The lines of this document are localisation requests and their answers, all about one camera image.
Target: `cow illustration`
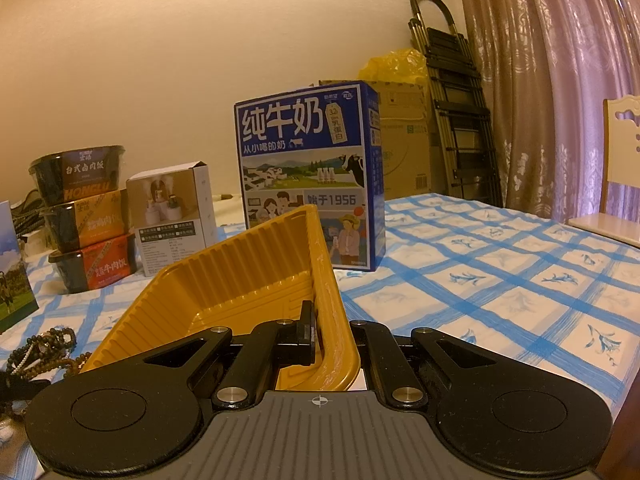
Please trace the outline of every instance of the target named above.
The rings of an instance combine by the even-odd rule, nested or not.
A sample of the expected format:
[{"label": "cow illustration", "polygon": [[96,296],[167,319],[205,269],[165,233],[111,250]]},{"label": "cow illustration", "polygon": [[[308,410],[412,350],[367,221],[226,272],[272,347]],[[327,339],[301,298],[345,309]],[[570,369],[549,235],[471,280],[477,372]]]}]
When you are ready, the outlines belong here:
[{"label": "cow illustration", "polygon": [[14,306],[14,296],[11,294],[11,290],[9,290],[9,284],[6,282],[6,276],[2,270],[0,270],[0,303],[1,302],[6,303],[9,310]]},{"label": "cow illustration", "polygon": [[346,155],[341,155],[339,158],[342,161],[342,169],[353,175],[358,186],[364,187],[364,163],[362,157],[351,155],[347,158]]}]

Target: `barcode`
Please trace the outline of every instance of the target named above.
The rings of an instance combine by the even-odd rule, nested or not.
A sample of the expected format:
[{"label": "barcode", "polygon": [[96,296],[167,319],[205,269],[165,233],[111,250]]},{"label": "barcode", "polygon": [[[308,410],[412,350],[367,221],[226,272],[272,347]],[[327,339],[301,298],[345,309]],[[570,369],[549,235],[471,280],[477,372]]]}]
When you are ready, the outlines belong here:
[{"label": "barcode", "polygon": [[382,145],[382,136],[380,136],[380,130],[377,130],[376,128],[371,129],[371,145],[372,146]]},{"label": "barcode", "polygon": [[369,109],[369,124],[372,128],[380,127],[380,114],[371,108]]},{"label": "barcode", "polygon": [[426,175],[415,177],[415,189],[425,189],[429,187],[429,179]]}]

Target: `man illustration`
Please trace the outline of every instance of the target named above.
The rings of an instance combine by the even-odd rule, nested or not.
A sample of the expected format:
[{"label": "man illustration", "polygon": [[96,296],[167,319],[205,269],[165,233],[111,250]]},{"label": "man illustration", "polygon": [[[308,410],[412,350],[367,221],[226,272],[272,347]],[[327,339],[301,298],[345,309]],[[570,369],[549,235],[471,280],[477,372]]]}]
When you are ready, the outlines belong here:
[{"label": "man illustration", "polygon": [[343,229],[341,229],[337,239],[334,237],[330,258],[334,256],[334,251],[338,250],[342,265],[356,266],[360,259],[360,232],[358,231],[360,219],[352,214],[347,214],[341,216],[338,220],[342,223]]},{"label": "man illustration", "polygon": [[14,295],[11,294],[11,289],[9,289],[9,284],[2,270],[0,270],[0,302],[6,303],[8,311],[11,312],[14,306]]},{"label": "man illustration", "polygon": [[291,208],[289,207],[289,193],[286,191],[279,191],[276,198],[278,200],[278,209],[276,210],[278,215],[291,211]]}]

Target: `stacked food containers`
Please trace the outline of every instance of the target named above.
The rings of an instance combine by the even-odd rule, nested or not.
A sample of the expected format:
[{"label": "stacked food containers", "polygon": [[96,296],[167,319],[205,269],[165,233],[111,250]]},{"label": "stacked food containers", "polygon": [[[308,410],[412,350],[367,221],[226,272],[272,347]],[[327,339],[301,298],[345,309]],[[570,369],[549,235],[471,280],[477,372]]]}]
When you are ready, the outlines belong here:
[{"label": "stacked food containers", "polygon": [[29,168],[47,205],[58,250],[49,255],[69,293],[101,288],[136,271],[126,190],[118,190],[122,146],[53,153]]}]

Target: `landscape picture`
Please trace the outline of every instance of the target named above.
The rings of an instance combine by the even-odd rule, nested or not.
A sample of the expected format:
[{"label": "landscape picture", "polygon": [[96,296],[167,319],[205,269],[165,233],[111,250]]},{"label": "landscape picture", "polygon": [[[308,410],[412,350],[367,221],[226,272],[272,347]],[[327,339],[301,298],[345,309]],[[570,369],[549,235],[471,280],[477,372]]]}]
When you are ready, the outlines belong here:
[{"label": "landscape picture", "polygon": [[326,148],[246,157],[242,162],[242,184],[245,191],[357,186],[343,166],[349,156],[361,152],[360,147]]},{"label": "landscape picture", "polygon": [[0,203],[0,333],[38,309],[8,202]]}]

